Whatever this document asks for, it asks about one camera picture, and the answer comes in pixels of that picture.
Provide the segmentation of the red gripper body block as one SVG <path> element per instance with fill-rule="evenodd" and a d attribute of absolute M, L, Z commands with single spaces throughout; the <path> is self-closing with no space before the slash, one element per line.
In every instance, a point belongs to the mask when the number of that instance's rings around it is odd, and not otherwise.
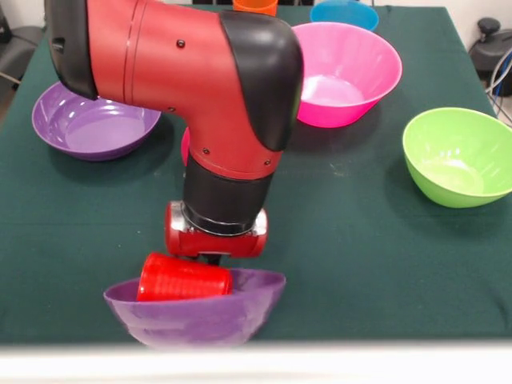
<path fill-rule="evenodd" d="M 182 201 L 172 201 L 166 207 L 165 244 L 169 254 L 189 258 L 204 254 L 256 258 L 263 252 L 268 236 L 268 218 L 264 209 L 260 210 L 248 232 L 221 236 L 193 226 L 182 206 Z"/>

